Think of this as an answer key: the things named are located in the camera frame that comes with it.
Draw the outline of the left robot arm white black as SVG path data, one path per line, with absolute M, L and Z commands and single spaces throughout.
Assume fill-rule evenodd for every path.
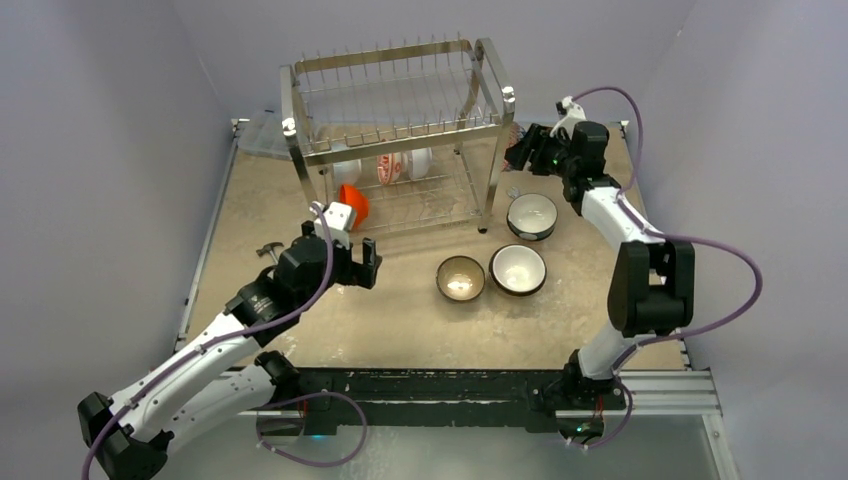
M 349 396 L 307 387 L 282 353 L 265 349 L 333 285 L 375 286 L 382 263 L 375 241 L 363 239 L 357 262 L 348 233 L 330 217 L 305 222 L 277 263 L 241 287 L 194 340 L 124 389 L 81 400 L 82 478 L 99 465 L 110 479 L 151 479 L 185 444 L 245 410 L 333 398 L 363 418 Z

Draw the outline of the orange white floral bowl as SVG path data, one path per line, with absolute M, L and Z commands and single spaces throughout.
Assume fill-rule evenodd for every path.
M 377 177 L 381 185 L 396 182 L 404 172 L 404 154 L 383 154 L 377 158 Z

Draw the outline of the beige bowl dark patterned outside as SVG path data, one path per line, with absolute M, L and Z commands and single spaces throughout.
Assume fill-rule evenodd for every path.
M 482 295 L 486 274 L 477 260 L 465 255 L 455 255 L 439 264 L 435 284 L 444 298 L 458 303 L 471 302 Z

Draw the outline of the orange diamond pattern bowl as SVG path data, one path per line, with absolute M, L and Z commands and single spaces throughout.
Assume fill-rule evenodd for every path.
M 509 138 L 508 138 L 508 142 L 507 142 L 506 147 L 505 147 L 505 151 L 507 152 L 510 148 L 512 148 L 513 146 L 518 144 L 523 139 L 523 137 L 525 135 L 526 135 L 526 129 L 522 125 L 520 125 L 519 123 L 513 122 L 511 127 L 510 127 Z M 511 164 L 509 163 L 509 161 L 507 159 L 507 153 L 506 152 L 504 153 L 504 161 L 503 161 L 503 171 L 504 172 L 508 172 L 508 171 L 513 170 L 513 167 L 511 166 Z

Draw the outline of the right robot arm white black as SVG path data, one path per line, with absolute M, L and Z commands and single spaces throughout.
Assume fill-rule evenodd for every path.
M 646 341 L 660 340 L 689 325 L 694 310 L 695 249 L 667 240 L 627 200 L 621 184 L 606 173 L 610 132 L 579 121 L 571 131 L 532 124 L 505 152 L 514 170 L 557 176 L 563 197 L 617 250 L 607 295 L 609 322 L 572 355 L 578 370 L 564 376 L 561 392 L 584 407 Z

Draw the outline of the stainless steel dish rack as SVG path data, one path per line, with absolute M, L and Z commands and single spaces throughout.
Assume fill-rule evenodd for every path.
M 308 201 L 335 200 L 332 165 L 360 159 L 374 234 L 470 225 L 486 233 L 516 93 L 493 41 L 425 42 L 314 55 L 279 70 L 283 135 Z M 390 184 L 377 158 L 430 148 L 427 176 Z

